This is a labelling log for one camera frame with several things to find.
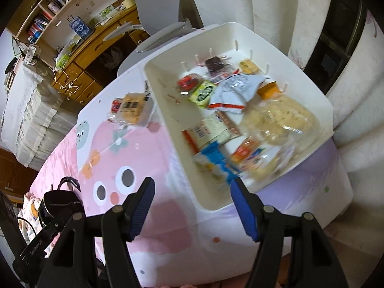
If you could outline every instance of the white curtain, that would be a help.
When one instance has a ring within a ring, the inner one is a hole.
[[[304,69],[331,0],[195,0],[204,26],[238,22]]]
[[[354,199],[326,233],[337,241],[350,287],[360,287],[384,252],[384,35],[368,12],[360,41],[327,97],[334,141]]]
[[[205,26],[229,21],[253,30],[304,69],[330,0],[195,0]],[[327,97],[334,141],[354,189],[331,237],[350,288],[360,287],[384,252],[384,36],[368,12],[361,39]]]

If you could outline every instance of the snack package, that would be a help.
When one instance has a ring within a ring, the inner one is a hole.
[[[251,153],[254,152],[259,146],[259,140],[253,137],[247,137],[231,155],[231,160],[236,164],[240,164],[241,162],[243,162],[243,160],[250,156]]]
[[[214,141],[197,153],[193,160],[207,171],[210,171],[218,180],[223,180],[230,184],[237,177],[239,171],[231,166],[229,161],[220,152],[218,146],[219,143]]]
[[[146,126],[153,110],[153,100],[148,93],[128,93],[122,99],[115,122]]]
[[[212,115],[182,133],[194,153],[199,152],[214,141],[222,145],[241,135],[225,113],[220,111],[215,111]]]
[[[186,98],[201,84],[203,78],[198,74],[188,74],[176,82],[176,89]]]
[[[258,74],[260,72],[259,67],[255,65],[250,59],[244,59],[240,63],[240,68],[242,72],[249,75]]]
[[[240,169],[260,182],[284,168],[294,153],[293,145],[274,146],[262,143],[242,163]]]
[[[205,66],[209,71],[207,77],[210,82],[214,84],[218,84],[220,81],[228,78],[232,74],[240,72],[240,69],[236,69],[231,64],[224,64],[217,56],[207,59],[205,61]]]
[[[111,112],[108,114],[108,120],[114,121],[114,118],[121,106],[122,99],[114,99],[111,105]]]
[[[209,103],[209,99],[215,90],[216,85],[209,82],[209,81],[203,81],[197,90],[192,93],[192,95],[189,97],[189,100],[192,103],[195,103],[197,106],[201,108],[206,108],[206,106]]]
[[[276,82],[265,85],[257,93],[263,101],[246,111],[241,122],[248,133],[258,131],[275,145],[294,140],[296,153],[310,146],[321,134],[322,128],[316,116],[282,93]]]
[[[208,103],[208,108],[239,114],[256,94],[265,76],[236,74],[220,82]]]
[[[207,59],[205,61],[205,66],[207,66],[209,72],[213,74],[223,69],[225,64],[221,61],[219,57],[215,56],[210,59]]]
[[[284,168],[294,153],[294,145],[271,145],[247,138],[231,155],[231,160],[246,171],[249,176],[260,182]]]

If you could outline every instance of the white plastic basket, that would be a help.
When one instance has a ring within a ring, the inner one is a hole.
[[[238,64],[250,58],[264,73],[276,80],[280,88],[286,87],[285,93],[297,100],[316,115],[323,128],[321,135],[304,152],[295,156],[282,170],[282,173],[269,178],[267,182],[252,184],[250,191],[257,191],[281,176],[324,144],[333,135],[333,108],[324,94],[306,74],[278,49],[266,40],[238,23],[226,23],[196,35],[154,57],[145,65],[144,70],[149,81],[153,97],[157,103],[170,136],[179,155],[182,166],[189,179],[197,202],[207,210],[217,210],[232,203],[229,187],[217,190],[212,176],[201,170],[193,162],[193,155],[182,131],[201,121],[213,110],[201,109],[190,102],[175,104],[166,98],[167,86],[174,86],[176,81],[188,73],[202,74],[205,67],[196,66],[196,55],[203,62],[214,55],[226,55],[226,62]],[[235,123],[242,115],[230,114]],[[230,141],[226,146],[232,151],[239,141]]]

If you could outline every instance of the wooden desk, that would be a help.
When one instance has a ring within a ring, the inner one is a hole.
[[[102,74],[99,73],[101,78],[97,78],[95,76],[97,72],[92,75],[88,69],[101,53],[124,36],[121,34],[114,39],[103,41],[108,34],[125,22],[140,24],[136,6],[123,10],[103,26],[97,26],[95,32],[72,54],[64,71],[56,74],[56,81],[52,82],[52,86],[81,105],[86,105],[94,98],[103,89],[105,82],[101,80]],[[148,38],[149,34],[142,30],[134,30],[129,33],[129,36],[138,45]],[[61,89],[68,84],[68,81],[72,81],[72,85],[77,88]]]

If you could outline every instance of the wooden drawer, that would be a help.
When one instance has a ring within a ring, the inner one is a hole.
[[[65,72],[62,72],[59,78],[56,80],[58,83],[55,81],[52,82],[52,86],[60,91],[61,93],[64,93],[65,90],[61,89],[60,87],[65,87],[68,81],[75,81],[76,78],[83,72],[79,66],[76,64],[71,63],[67,68],[64,69]]]
[[[150,37],[149,33],[144,30],[133,30],[129,33],[129,36],[136,43],[136,45],[139,45],[145,39]]]
[[[87,87],[80,96],[76,99],[76,102],[79,102],[81,105],[86,105],[88,102],[93,99],[100,91],[102,86],[94,81],[89,87]]]
[[[83,72],[73,81],[72,88],[67,87],[67,90],[60,89],[59,84],[55,84],[53,87],[71,99],[76,99],[93,81],[94,80],[87,73]]]
[[[119,23],[121,25],[123,25],[124,23],[129,23],[130,21],[132,22],[132,25],[140,24],[139,14],[138,14],[137,10],[134,10],[133,12],[131,12],[131,13],[125,15],[124,17],[122,17],[121,19],[119,19]]]
[[[101,53],[103,53],[107,48],[109,48],[119,39],[119,37],[116,37],[105,42],[103,41],[103,39],[108,34],[110,34],[119,26],[119,23],[116,22],[105,29],[94,40],[92,40],[92,42],[87,45],[87,47],[83,49],[79,55],[76,56],[74,62],[81,68],[86,69],[89,64],[91,64]]]

